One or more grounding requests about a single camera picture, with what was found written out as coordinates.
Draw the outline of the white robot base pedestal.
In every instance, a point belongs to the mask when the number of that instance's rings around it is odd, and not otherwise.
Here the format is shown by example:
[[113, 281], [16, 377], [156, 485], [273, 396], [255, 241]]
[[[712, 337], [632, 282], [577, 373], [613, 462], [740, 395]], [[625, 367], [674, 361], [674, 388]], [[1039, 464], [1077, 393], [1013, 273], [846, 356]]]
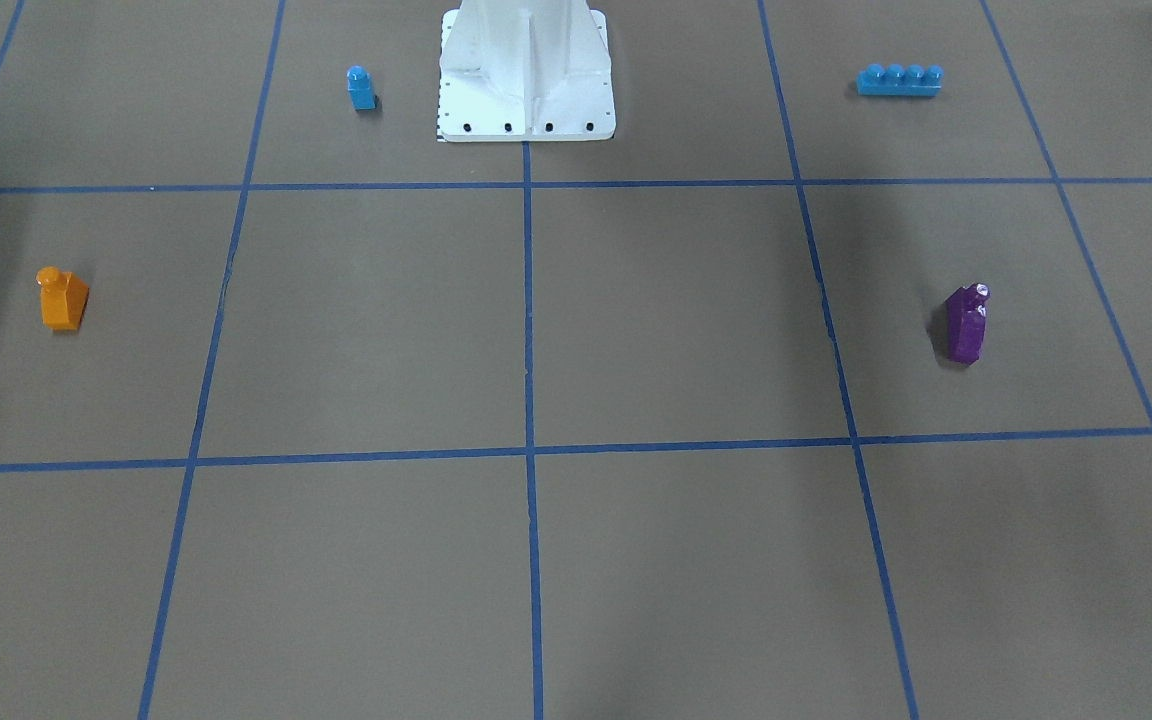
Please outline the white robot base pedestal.
[[585, 1], [462, 1], [444, 13], [435, 141], [609, 141], [607, 18]]

